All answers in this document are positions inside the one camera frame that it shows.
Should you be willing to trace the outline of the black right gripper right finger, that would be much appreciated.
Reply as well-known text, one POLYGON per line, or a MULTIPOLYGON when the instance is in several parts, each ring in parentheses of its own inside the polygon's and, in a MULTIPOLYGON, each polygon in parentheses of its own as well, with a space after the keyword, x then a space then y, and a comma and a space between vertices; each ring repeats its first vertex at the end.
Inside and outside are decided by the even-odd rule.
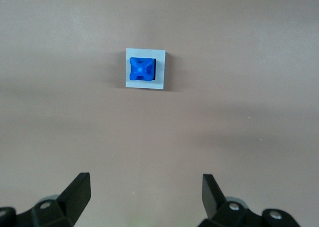
POLYGON ((212 174, 202 177, 202 202, 207 214, 200 227, 297 227, 299 223, 287 212, 265 209, 252 212, 238 198, 225 197, 212 174))

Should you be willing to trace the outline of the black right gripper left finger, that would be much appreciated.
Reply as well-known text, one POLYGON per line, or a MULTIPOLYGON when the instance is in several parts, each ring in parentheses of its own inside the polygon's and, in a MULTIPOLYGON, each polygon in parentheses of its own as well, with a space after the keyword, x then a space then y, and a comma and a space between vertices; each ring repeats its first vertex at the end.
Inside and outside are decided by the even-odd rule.
POLYGON ((73 227, 91 198, 89 173, 78 176, 59 195, 41 199, 29 210, 17 214, 13 207, 1 207, 2 227, 73 227))

